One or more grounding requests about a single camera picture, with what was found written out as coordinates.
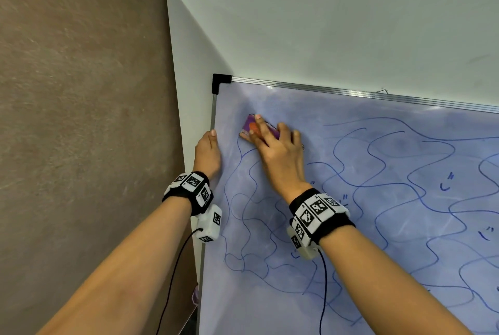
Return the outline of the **person's right forearm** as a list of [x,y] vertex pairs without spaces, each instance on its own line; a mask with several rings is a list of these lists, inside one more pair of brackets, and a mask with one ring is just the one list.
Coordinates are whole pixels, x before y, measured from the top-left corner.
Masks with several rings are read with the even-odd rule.
[[472,335],[384,251],[353,226],[319,242],[376,335]]

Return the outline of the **person's left hand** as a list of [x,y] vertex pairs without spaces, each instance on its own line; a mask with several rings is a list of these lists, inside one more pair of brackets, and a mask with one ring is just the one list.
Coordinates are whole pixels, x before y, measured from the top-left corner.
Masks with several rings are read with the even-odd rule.
[[204,135],[201,137],[195,147],[195,159],[192,172],[201,172],[212,181],[218,175],[221,169],[221,151],[206,152],[204,150]]

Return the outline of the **purple whiteboard eraser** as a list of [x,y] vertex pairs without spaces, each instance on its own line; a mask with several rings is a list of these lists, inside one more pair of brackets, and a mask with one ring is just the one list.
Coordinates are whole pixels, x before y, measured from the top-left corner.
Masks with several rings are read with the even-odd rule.
[[[280,134],[279,134],[278,129],[268,122],[265,122],[265,124],[266,124],[269,132],[271,134],[273,134],[274,138],[279,140]],[[265,138],[261,134],[261,131],[259,129],[258,124],[255,121],[255,114],[253,114],[253,113],[250,113],[246,117],[245,123],[243,124],[240,133],[245,134],[246,136],[249,136],[251,130],[256,134],[256,136],[258,136],[259,139],[261,139],[262,141],[265,140]]]

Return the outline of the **white whiteboard with blue scribbles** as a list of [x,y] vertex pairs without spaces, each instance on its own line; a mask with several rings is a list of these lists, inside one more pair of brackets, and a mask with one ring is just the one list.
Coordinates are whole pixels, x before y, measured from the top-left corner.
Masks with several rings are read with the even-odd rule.
[[198,335],[372,333],[239,138],[250,113],[301,132],[305,175],[472,333],[499,335],[499,105],[213,78],[221,237],[203,253]]

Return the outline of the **black wristband with marker tags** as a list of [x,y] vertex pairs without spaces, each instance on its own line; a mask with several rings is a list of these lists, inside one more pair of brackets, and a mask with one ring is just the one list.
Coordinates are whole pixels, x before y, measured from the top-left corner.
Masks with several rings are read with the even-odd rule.
[[296,249],[319,244],[334,230],[353,226],[349,210],[327,193],[311,188],[297,196],[289,205],[290,238]]
[[173,180],[164,192],[162,202],[169,197],[181,197],[191,204],[191,217],[205,213],[211,205],[214,194],[209,187],[209,179],[200,171],[182,173]]

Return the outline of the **person's right hand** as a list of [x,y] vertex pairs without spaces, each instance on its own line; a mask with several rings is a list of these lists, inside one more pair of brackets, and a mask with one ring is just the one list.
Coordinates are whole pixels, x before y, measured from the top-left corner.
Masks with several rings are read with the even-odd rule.
[[275,139],[265,124],[265,119],[255,115],[266,148],[258,151],[265,174],[274,190],[290,204],[297,196],[312,186],[304,175],[303,143],[301,133],[291,130],[292,144],[286,145]]

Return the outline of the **person's left forearm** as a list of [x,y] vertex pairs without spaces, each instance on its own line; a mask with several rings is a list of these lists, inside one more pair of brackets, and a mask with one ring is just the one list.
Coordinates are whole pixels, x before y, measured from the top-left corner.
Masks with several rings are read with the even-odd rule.
[[190,217],[188,199],[167,198],[36,335],[140,334]]

